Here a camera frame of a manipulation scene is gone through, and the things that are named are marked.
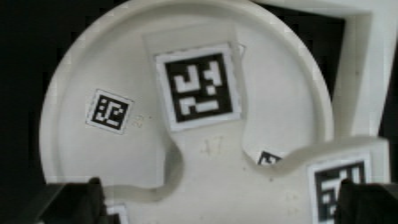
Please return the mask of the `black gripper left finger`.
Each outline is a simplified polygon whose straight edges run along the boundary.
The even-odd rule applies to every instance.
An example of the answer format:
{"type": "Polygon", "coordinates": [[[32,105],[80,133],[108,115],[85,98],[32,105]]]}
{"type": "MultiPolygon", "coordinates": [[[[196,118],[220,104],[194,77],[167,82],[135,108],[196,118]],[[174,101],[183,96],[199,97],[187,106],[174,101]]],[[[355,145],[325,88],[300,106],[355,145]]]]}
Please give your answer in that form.
{"type": "Polygon", "coordinates": [[[107,216],[101,180],[48,184],[14,224],[100,224],[107,216]]]}

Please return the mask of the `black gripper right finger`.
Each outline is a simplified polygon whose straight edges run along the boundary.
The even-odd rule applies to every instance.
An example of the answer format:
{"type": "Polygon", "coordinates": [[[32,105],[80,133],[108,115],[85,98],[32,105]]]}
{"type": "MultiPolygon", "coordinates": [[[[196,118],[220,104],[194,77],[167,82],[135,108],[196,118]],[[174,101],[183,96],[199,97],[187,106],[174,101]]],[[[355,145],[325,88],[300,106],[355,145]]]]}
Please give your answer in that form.
{"type": "Polygon", "coordinates": [[[398,224],[398,184],[341,181],[334,224],[398,224]]]}

